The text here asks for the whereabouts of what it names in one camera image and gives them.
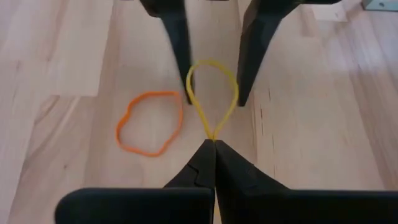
orange rubber band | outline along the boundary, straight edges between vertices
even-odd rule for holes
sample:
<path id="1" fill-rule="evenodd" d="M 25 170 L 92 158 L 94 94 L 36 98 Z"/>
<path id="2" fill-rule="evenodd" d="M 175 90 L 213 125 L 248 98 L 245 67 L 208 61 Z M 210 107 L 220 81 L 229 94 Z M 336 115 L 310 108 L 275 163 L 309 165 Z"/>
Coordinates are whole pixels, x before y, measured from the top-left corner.
<path id="1" fill-rule="evenodd" d="M 176 100 L 177 106 L 178 106 L 178 113 L 179 113 L 177 129 L 173 132 L 171 137 L 168 140 L 166 140 L 166 142 L 164 142 L 163 146 L 157 152 L 145 152 L 145 151 L 142 151 L 142 150 L 140 150 L 140 149 L 138 149 L 136 147 L 131 147 L 131 146 L 124 145 L 120 141 L 120 132 L 121 132 L 121 129 L 123 128 L 123 126 L 129 121 L 130 112 L 131 112 L 132 107 L 135 106 L 136 104 L 138 104 L 141 100 L 144 100 L 144 99 L 146 99 L 148 97 L 153 97 L 153 96 L 174 96 L 175 97 L 175 100 Z M 118 144 L 118 146 L 120 148 L 122 148 L 122 149 L 124 149 L 126 151 L 135 152 L 135 153 L 141 154 L 143 156 L 149 156 L 149 157 L 159 156 L 167 149 L 169 144 L 179 134 L 179 132 L 181 130 L 181 126 L 182 126 L 182 118 L 183 118 L 182 111 L 183 111 L 183 109 L 182 109 L 182 99 L 181 99 L 181 96 L 180 96 L 179 92 L 177 92 L 177 91 L 149 91 L 149 92 L 146 92 L 146 93 L 138 96 L 137 98 L 133 99 L 129 103 L 129 106 L 127 107 L 126 114 L 121 118 L 121 120 L 119 121 L 118 125 L 116 126 L 116 143 Z"/>

yellow rubber band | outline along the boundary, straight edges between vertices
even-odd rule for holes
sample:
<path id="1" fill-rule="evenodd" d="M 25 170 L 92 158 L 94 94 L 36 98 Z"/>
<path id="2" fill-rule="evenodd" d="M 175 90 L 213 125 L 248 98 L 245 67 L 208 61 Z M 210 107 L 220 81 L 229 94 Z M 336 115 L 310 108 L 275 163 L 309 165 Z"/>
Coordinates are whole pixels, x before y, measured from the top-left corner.
<path id="1" fill-rule="evenodd" d="M 195 98 L 195 95 L 193 94 L 192 86 L 191 86 L 191 79 L 192 79 L 193 71 L 195 71 L 195 69 L 197 69 L 200 65 L 211 65 L 211 66 L 216 67 L 219 70 L 221 70 L 225 75 L 228 76 L 229 82 L 234 90 L 234 98 L 231 102 L 231 106 L 229 107 L 228 111 L 226 112 L 226 114 L 225 114 L 224 118 L 221 120 L 221 122 L 219 124 L 217 124 L 216 129 L 214 130 L 213 133 L 210 131 L 210 127 L 209 127 L 208 121 L 206 119 L 206 116 L 199 104 L 199 101 Z M 228 70 L 226 67 L 224 67 L 222 64 L 217 62 L 216 60 L 199 60 L 196 64 L 192 65 L 191 68 L 189 69 L 189 72 L 187 75 L 187 92 L 188 92 L 189 98 L 191 99 L 192 104 L 195 105 L 195 107 L 197 108 L 200 119 L 205 127 L 207 137 L 209 139 L 215 141 L 217 139 L 217 135 L 218 135 L 219 131 L 221 130 L 221 128 L 223 127 L 223 125 L 225 124 L 225 122 L 228 120 L 229 116 L 232 114 L 233 110 L 235 109 L 236 102 L 238 102 L 239 88 L 238 88 L 238 84 L 236 83 L 236 79 L 235 79 L 233 73 L 230 70 Z"/>

wood grain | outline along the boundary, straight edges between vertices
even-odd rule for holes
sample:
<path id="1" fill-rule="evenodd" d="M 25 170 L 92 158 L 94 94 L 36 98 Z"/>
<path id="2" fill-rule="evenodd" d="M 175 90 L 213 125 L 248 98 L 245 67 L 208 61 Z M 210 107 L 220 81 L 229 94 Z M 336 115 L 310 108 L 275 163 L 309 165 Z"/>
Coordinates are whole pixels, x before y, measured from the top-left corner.
<path id="1" fill-rule="evenodd" d="M 236 72 L 248 3 L 187 1 L 195 60 L 215 58 Z M 359 4 L 300 6 L 287 16 L 247 106 L 220 133 L 288 187 L 397 189 L 397 14 Z M 206 138 L 184 104 L 182 133 L 162 156 L 116 146 L 114 127 L 130 100 L 148 90 L 183 93 L 163 25 L 139 1 L 0 6 L 10 9 L 0 14 L 0 223 L 12 201 L 8 223 L 53 223 L 59 199 L 80 187 L 161 187 Z M 199 68 L 195 79 L 215 126 L 232 91 L 213 68 Z M 143 101 L 123 141 L 158 149 L 175 110 L 167 97 Z"/>

wooden surface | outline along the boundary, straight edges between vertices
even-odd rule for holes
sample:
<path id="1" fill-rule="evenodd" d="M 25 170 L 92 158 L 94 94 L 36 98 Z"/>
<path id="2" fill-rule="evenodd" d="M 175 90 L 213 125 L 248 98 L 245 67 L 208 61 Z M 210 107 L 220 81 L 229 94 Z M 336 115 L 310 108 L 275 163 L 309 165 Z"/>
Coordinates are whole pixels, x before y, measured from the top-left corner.
<path id="1" fill-rule="evenodd" d="M 248 2 L 187 1 L 194 59 L 236 72 Z M 162 23 L 139 1 L 0 0 L 0 11 L 0 223 L 53 223 L 59 199 L 81 187 L 161 187 L 205 139 L 185 104 L 162 156 L 116 146 L 131 99 L 183 93 Z M 397 189 L 397 19 L 360 0 L 297 8 L 220 139 L 291 188 Z M 231 99 L 226 77 L 207 67 L 195 76 L 214 125 Z M 123 140 L 158 149 L 176 110 L 167 97 L 142 102 Z"/>

rubber band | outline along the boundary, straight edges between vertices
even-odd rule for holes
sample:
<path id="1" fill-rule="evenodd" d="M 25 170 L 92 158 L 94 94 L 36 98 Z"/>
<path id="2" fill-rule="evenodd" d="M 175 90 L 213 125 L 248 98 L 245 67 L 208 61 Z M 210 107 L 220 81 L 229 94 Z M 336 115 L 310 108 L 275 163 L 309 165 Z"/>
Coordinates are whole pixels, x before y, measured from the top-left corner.
<path id="1" fill-rule="evenodd" d="M 193 74 L 193 71 L 195 71 L 195 69 L 197 69 L 200 65 L 211 65 L 211 66 L 216 67 L 219 70 L 221 70 L 225 75 L 228 76 L 229 82 L 234 90 L 234 98 L 231 102 L 231 106 L 229 107 L 228 111 L 224 115 L 224 118 L 220 121 L 219 124 L 217 124 L 214 132 L 210 131 L 210 127 L 209 127 L 208 121 L 206 119 L 205 113 L 203 112 L 203 110 L 199 104 L 199 101 L 195 98 L 195 95 L 193 94 L 193 91 L 192 91 L 192 85 L 191 85 L 192 74 Z M 196 64 L 192 65 L 191 68 L 189 69 L 189 72 L 187 75 L 187 92 L 188 92 L 189 98 L 191 99 L 192 104 L 195 105 L 195 107 L 198 111 L 199 117 L 203 123 L 203 126 L 205 127 L 207 137 L 209 139 L 215 141 L 217 139 L 217 135 L 218 135 L 219 131 L 221 130 L 221 128 L 223 127 L 225 122 L 228 120 L 229 116 L 232 114 L 233 110 L 236 107 L 236 103 L 238 102 L 239 88 L 238 88 L 238 84 L 236 83 L 236 79 L 235 79 L 233 73 L 230 70 L 228 70 L 226 67 L 224 67 L 222 64 L 217 62 L 216 60 L 199 60 Z"/>
<path id="2" fill-rule="evenodd" d="M 136 147 L 124 145 L 120 140 L 120 132 L 121 132 L 121 129 L 123 128 L 123 126 L 129 121 L 130 112 L 131 112 L 132 108 L 136 104 L 138 104 L 141 100 L 144 100 L 148 97 L 154 97 L 154 96 L 174 96 L 174 98 L 177 102 L 177 106 L 178 106 L 178 117 L 179 117 L 178 126 L 177 126 L 176 130 L 173 132 L 171 137 L 168 140 L 166 140 L 166 142 L 164 142 L 163 146 L 157 152 L 145 152 Z M 141 154 L 143 156 L 149 156 L 149 157 L 159 156 L 167 149 L 169 144 L 179 134 L 179 132 L 181 130 L 181 126 L 182 126 L 182 118 L 183 118 L 182 100 L 181 100 L 181 96 L 180 96 L 179 92 L 177 92 L 177 91 L 149 91 L 147 93 L 144 93 L 144 94 L 138 96 L 137 98 L 133 99 L 129 103 L 129 106 L 127 107 L 126 114 L 120 119 L 118 125 L 116 126 L 116 143 L 118 144 L 118 146 L 120 148 L 122 148 L 126 151 L 135 152 L 135 153 Z"/>

